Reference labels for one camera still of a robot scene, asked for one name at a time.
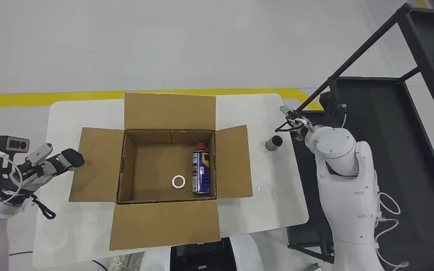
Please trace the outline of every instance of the yellow floor line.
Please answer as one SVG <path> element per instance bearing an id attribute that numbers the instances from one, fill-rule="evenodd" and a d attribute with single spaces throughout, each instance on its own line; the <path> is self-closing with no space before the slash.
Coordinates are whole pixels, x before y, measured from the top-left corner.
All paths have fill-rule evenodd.
<path id="1" fill-rule="evenodd" d="M 417 5 L 418 7 L 428 8 L 428 7 L 427 7 L 427 4 L 425 3 L 424 0 L 416 0 L 416 5 Z"/>
<path id="2" fill-rule="evenodd" d="M 173 90 L 135 90 L 143 93 L 175 93 L 190 95 L 235 95 L 254 93 L 277 93 L 283 99 L 295 99 L 304 102 L 308 95 L 299 89 L 173 89 Z M 20 93 L 0 94 L 0 107 L 11 106 L 50 106 L 59 101 L 108 100 L 121 99 L 126 91 L 102 92 L 64 92 L 64 93 Z M 317 102 L 308 105 L 310 110 L 322 110 Z"/>

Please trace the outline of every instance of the small can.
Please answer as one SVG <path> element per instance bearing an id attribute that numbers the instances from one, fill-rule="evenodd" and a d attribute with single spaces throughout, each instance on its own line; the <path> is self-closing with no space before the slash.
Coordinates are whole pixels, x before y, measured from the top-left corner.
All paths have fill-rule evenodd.
<path id="1" fill-rule="evenodd" d="M 282 146 L 282 144 L 283 139 L 278 135 L 274 135 L 265 142 L 265 148 L 267 148 L 267 150 L 277 150 L 277 148 Z"/>
<path id="2" fill-rule="evenodd" d="M 203 142 L 197 144 L 193 153 L 193 193 L 210 193 L 210 154 Z"/>

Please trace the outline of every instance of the blue can label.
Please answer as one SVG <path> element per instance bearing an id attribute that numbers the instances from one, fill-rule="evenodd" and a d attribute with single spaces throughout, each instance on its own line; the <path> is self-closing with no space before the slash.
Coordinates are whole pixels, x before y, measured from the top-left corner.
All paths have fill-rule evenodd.
<path id="1" fill-rule="evenodd" d="M 210 192 L 210 154 L 204 151 L 193 153 L 193 192 Z"/>

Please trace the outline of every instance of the concrete floor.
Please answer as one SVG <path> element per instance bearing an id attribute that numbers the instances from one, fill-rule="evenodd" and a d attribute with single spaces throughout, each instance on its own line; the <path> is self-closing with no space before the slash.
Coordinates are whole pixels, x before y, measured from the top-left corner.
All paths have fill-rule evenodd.
<path id="1" fill-rule="evenodd" d="M 0 99 L 118 89 L 297 87 L 311 93 L 402 3 L 1 0 Z M 414 67 L 395 27 L 344 75 L 398 77 Z M 409 83 L 433 140 L 433 99 L 420 76 Z M 34 150 L 45 142 L 48 113 L 48 106 L 0 108 L 1 134 L 29 138 Z M 9 221 L 11 253 L 32 250 L 36 212 L 28 206 Z M 284 229 L 253 237 L 266 270 L 299 271 L 319 262 L 286 249 Z M 11 257 L 11 271 L 33 270 L 31 257 Z M 101 269 L 85 262 L 46 270 Z"/>

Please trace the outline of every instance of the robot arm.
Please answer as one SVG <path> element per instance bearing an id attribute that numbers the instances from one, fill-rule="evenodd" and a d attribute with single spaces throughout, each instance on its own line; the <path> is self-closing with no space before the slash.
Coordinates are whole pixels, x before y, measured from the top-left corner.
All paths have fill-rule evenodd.
<path id="1" fill-rule="evenodd" d="M 41 208 L 47 218 L 54 218 L 54 213 L 42 205 L 34 193 L 53 177 L 67 171 L 74 171 L 84 164 L 83 157 L 73 149 L 63 150 L 47 159 L 53 148 L 45 143 L 25 158 L 21 165 L 14 163 L 16 153 L 28 151 L 29 140 L 0 136 L 0 218 L 9 218 L 19 212 L 29 197 Z"/>
<path id="2" fill-rule="evenodd" d="M 315 155 L 319 198 L 333 234 L 333 271 L 384 271 L 374 238 L 381 212 L 369 144 L 343 127 L 314 125 L 285 106 L 281 111 L 290 128 L 276 131 L 289 131 Z"/>

